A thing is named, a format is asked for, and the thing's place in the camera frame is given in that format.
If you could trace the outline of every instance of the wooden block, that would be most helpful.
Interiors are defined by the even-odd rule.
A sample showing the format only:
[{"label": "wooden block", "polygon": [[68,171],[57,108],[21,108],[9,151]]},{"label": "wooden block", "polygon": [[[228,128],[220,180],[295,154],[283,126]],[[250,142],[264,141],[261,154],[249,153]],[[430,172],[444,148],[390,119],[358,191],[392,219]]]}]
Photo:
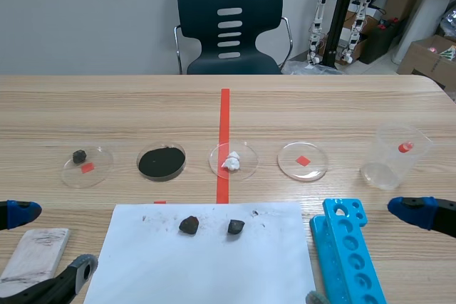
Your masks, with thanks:
[{"label": "wooden block", "polygon": [[1,274],[0,297],[54,277],[69,236],[69,229],[64,228],[27,231]]}]

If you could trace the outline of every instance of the black pole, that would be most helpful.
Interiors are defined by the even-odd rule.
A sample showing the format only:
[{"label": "black pole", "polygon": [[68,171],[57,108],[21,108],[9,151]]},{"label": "black pole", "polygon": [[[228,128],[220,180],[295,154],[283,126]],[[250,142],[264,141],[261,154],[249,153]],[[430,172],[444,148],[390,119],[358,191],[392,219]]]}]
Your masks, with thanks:
[{"label": "black pole", "polygon": [[321,64],[327,65],[328,67],[336,67],[334,63],[336,62],[337,46],[350,2],[351,0],[338,0],[336,3],[333,21],[331,22],[331,28],[328,33],[328,40],[326,41],[325,53],[323,54],[323,60],[321,61]]}]

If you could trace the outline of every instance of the black chair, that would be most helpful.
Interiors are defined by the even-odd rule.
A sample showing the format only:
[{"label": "black chair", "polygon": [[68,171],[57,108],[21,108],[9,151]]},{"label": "black chair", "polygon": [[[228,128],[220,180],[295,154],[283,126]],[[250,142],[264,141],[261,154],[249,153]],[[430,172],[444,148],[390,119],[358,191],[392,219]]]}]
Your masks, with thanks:
[{"label": "black chair", "polygon": [[[291,54],[293,40],[288,19],[282,17],[283,0],[177,0],[180,25],[174,29],[177,61],[182,74],[177,30],[201,42],[201,55],[187,74],[280,74]],[[257,50],[262,32],[286,23],[290,48],[285,61]]]}]

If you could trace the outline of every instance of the blue test tube rack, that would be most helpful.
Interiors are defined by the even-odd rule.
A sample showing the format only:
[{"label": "blue test tube rack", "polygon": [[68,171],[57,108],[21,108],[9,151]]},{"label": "blue test tube rack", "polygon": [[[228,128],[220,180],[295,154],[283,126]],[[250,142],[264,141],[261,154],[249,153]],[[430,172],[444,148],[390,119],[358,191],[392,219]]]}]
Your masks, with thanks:
[{"label": "blue test tube rack", "polygon": [[310,225],[330,303],[386,304],[361,233],[368,223],[361,201],[325,199],[323,209]]}]

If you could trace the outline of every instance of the wooden table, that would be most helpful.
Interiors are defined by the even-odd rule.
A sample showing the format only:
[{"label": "wooden table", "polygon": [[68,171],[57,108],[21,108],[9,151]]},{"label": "wooden table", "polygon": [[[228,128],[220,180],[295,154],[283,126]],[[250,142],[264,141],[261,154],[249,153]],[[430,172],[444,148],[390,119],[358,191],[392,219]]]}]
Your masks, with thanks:
[{"label": "wooden table", "polygon": [[[455,302],[456,240],[405,224],[386,209],[396,196],[456,200],[456,107],[421,76],[0,77],[1,198],[43,206],[36,222],[1,232],[0,268],[27,229],[71,229],[61,271],[82,253],[100,253],[117,203],[214,203],[217,178],[207,158],[218,142],[221,88],[232,91],[231,139],[249,142],[260,159],[250,179],[231,182],[231,202],[299,201],[319,290],[309,219],[322,214],[327,197],[357,197],[387,301]],[[358,169],[375,129],[389,121],[416,126],[436,145],[401,187],[385,192],[366,185]],[[278,168],[277,153],[296,140],[326,150],[322,179],[301,183]],[[177,142],[187,153],[184,172],[170,182],[148,181],[136,168],[140,150],[157,141]],[[113,172],[94,187],[69,188],[61,181],[63,163],[87,144],[112,151]]]}]

